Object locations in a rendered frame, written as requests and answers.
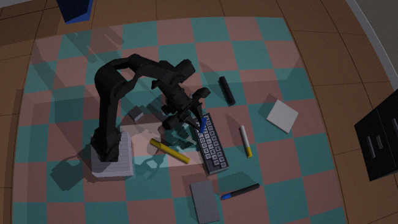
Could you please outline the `grey keyboard with white letter keys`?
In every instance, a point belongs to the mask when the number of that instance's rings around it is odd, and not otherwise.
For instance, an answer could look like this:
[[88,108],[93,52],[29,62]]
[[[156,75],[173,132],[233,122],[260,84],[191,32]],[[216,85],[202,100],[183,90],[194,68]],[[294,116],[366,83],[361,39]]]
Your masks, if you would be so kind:
[[229,163],[210,112],[204,113],[203,117],[207,120],[204,132],[200,134],[194,127],[193,130],[208,172],[213,174],[228,169]]

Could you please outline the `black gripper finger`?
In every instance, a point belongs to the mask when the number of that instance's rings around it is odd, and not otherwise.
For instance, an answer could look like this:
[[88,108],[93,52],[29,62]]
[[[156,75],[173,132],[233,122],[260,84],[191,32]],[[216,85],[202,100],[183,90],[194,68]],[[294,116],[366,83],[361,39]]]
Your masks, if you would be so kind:
[[190,115],[187,115],[187,117],[185,119],[183,119],[182,121],[179,121],[179,122],[185,122],[186,124],[191,125],[195,129],[197,129],[199,131],[201,130],[199,128],[199,126],[197,125],[197,123],[192,119],[192,117]]
[[201,122],[201,118],[203,118],[203,113],[202,113],[202,102],[195,108],[190,108],[189,110],[193,112],[193,114],[196,116],[199,122]]

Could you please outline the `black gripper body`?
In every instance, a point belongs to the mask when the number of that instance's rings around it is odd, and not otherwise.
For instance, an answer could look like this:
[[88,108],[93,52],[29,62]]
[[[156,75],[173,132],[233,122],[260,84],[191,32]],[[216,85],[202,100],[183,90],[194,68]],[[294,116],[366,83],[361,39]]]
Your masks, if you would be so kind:
[[190,108],[197,107],[201,98],[206,98],[211,92],[208,88],[203,87],[198,89],[192,94],[192,98],[189,98],[184,92],[185,89],[180,86],[167,96],[167,101],[174,106],[174,110],[177,111],[175,115],[169,116],[163,121],[162,126],[165,130],[172,130],[187,117],[186,111]]

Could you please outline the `blue stylus with grey tip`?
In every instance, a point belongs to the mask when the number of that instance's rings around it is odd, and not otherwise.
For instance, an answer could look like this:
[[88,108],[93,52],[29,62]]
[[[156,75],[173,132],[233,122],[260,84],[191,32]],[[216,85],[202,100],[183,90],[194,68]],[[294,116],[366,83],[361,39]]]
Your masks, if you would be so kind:
[[202,134],[205,130],[205,125],[206,125],[206,118],[201,118],[201,122],[200,122],[200,131],[199,133]]

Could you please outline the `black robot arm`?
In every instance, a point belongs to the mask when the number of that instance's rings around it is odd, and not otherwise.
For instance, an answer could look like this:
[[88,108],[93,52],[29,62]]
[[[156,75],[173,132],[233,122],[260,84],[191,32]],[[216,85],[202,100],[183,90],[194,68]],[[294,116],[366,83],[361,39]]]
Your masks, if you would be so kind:
[[[135,76],[127,81],[117,71],[130,68]],[[168,61],[153,61],[133,54],[128,58],[113,59],[96,72],[95,85],[100,96],[99,128],[95,129],[90,144],[100,156],[101,162],[118,162],[121,132],[116,128],[119,99],[126,96],[141,76],[156,78],[151,89],[158,87],[167,97],[195,73],[192,62],[183,60],[176,67]],[[117,161],[116,161],[117,160]]]

